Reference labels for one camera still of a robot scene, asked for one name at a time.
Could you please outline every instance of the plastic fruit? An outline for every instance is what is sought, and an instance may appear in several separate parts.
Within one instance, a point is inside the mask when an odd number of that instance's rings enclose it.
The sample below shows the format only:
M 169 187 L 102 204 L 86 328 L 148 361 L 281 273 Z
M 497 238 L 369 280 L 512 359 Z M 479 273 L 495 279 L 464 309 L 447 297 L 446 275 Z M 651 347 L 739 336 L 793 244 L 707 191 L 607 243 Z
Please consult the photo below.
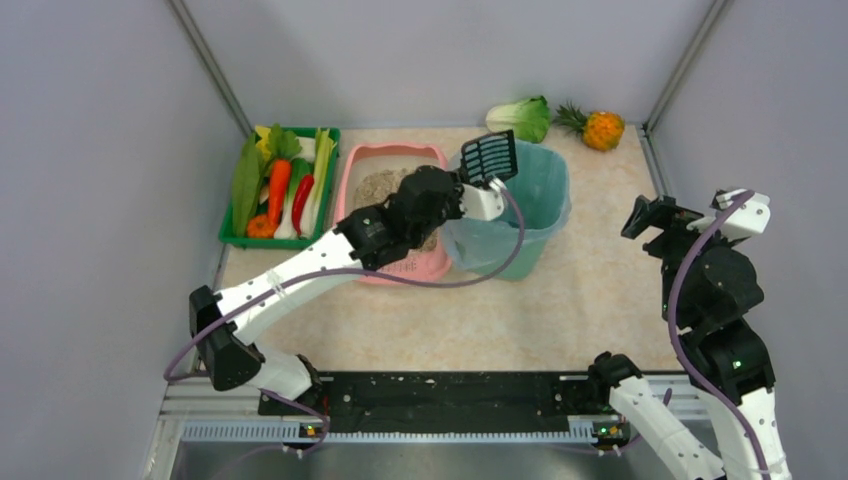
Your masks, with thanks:
M 602 152 L 617 147 L 624 134 L 624 119 L 618 114 L 599 111 L 586 115 L 571 102 L 560 105 L 554 123 L 579 135 L 587 147 Z

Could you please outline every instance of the gray wall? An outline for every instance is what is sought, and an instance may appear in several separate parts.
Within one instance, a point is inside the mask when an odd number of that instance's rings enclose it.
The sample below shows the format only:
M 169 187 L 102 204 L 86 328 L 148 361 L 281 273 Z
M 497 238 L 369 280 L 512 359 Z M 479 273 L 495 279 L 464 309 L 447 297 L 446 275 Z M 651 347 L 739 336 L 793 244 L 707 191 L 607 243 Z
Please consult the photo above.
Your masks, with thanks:
M 727 185 L 772 197 L 768 230 L 742 250 L 766 292 L 749 319 L 796 478 L 845 477 L 846 20 L 838 0 L 735 2 L 656 136 L 686 205 Z
M 539 93 L 645 120 L 709 0 L 188 0 L 248 117 L 481 124 Z
M 141 473 L 240 135 L 165 3 L 0 3 L 0 478 Z

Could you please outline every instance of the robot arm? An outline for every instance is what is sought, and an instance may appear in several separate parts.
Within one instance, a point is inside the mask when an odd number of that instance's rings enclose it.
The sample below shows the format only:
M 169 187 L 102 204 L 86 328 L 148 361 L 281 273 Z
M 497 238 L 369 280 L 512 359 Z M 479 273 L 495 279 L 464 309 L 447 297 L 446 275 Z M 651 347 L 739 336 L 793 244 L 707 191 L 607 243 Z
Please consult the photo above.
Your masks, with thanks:
M 719 191 L 713 206 L 727 208 L 740 192 Z M 689 329 L 681 335 L 687 358 L 754 428 L 769 472 L 759 470 L 751 442 L 731 409 L 703 390 L 695 379 L 692 383 L 698 387 L 698 397 L 713 424 L 721 460 L 704 449 L 659 401 L 649 397 L 646 382 L 627 357 L 601 355 L 590 367 L 590 378 L 599 387 L 599 394 L 608 395 L 609 404 L 630 419 L 680 480 L 756 480 L 763 473 L 769 473 L 771 480 L 792 478 L 775 420 L 774 372 L 768 351 L 742 318 L 762 302 L 764 295 L 750 260 L 732 249 L 763 232 L 769 219 L 768 203 L 768 197 L 755 194 L 701 250 L 683 283 L 677 326 Z M 671 284 L 682 259 L 713 221 L 714 217 L 678 207 L 671 197 L 652 202 L 644 197 L 636 200 L 622 236 L 636 238 L 649 226 L 662 230 L 643 248 L 663 262 L 662 315 L 666 320 Z
M 376 271 L 419 248 L 447 220 L 497 218 L 505 208 L 499 193 L 502 180 L 516 173 L 511 131 L 472 140 L 463 145 L 458 170 L 419 167 L 383 203 L 354 210 L 293 258 L 217 294 L 208 287 L 192 292 L 192 336 L 246 302 L 260 295 L 267 297 L 198 343 L 213 388 L 223 391 L 248 384 L 296 399 L 320 385 L 315 369 L 304 357 L 260 353 L 255 342 L 261 333 L 304 303 L 361 276 L 356 272 L 322 276 L 321 271 Z M 285 283 L 304 274 L 312 278 Z M 269 291 L 275 295 L 267 296 Z

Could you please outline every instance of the plastic bucket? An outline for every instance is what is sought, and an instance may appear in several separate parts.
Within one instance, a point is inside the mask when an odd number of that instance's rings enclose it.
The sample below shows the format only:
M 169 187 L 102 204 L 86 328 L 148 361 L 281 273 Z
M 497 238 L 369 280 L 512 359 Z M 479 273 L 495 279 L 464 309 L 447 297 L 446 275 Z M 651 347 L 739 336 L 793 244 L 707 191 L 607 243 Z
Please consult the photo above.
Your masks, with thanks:
M 506 186 L 524 215 L 524 243 L 518 256 L 498 274 L 506 280 L 521 280 L 533 271 L 548 239 L 568 221 L 571 201 L 565 159 L 553 150 L 516 140 L 518 174 Z M 454 156 L 449 169 L 459 167 Z M 518 241 L 515 211 L 507 208 L 496 220 L 485 222 L 463 218 L 445 223 L 441 232 L 445 251 L 460 270 L 486 274 L 498 268 Z

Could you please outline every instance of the green vegetable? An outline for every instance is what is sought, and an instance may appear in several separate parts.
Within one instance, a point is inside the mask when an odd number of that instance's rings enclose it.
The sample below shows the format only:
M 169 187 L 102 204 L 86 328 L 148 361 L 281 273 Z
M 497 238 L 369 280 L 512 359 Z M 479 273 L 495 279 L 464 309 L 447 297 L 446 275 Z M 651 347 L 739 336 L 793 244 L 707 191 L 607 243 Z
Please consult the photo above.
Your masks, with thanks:
M 315 135 L 315 184 L 309 192 L 306 206 L 303 209 L 301 219 L 301 230 L 306 238 L 312 237 L 318 223 L 318 210 L 321 207 L 321 194 L 327 183 L 327 169 L 330 163 L 330 155 L 335 148 L 335 142 L 330 138 L 330 130 L 318 130 Z
M 232 184 L 233 233 L 243 237 L 247 222 L 256 214 L 259 206 L 259 191 L 265 169 L 262 154 L 252 139 L 248 139 L 241 149 L 241 157 L 236 164 Z
M 295 239 L 297 234 L 292 223 L 292 206 L 294 205 L 294 196 L 297 192 L 297 187 L 300 185 L 303 177 L 312 173 L 312 165 L 302 158 L 295 158 L 292 161 L 292 172 L 289 178 L 289 186 L 286 190 L 286 201 L 283 203 L 283 219 L 280 221 L 280 226 L 274 232 L 274 238 Z
M 498 105 L 486 114 L 486 128 L 492 132 L 512 129 L 515 138 L 539 143 L 545 139 L 551 126 L 551 111 L 543 96 L 526 98 L 520 102 Z
M 271 132 L 268 133 L 268 151 L 271 152 L 271 157 L 268 164 L 265 166 L 268 175 L 271 172 L 271 164 L 274 160 L 285 159 L 291 160 L 300 153 L 303 148 L 297 140 L 297 135 L 291 130 L 283 130 L 279 123 L 271 125 Z

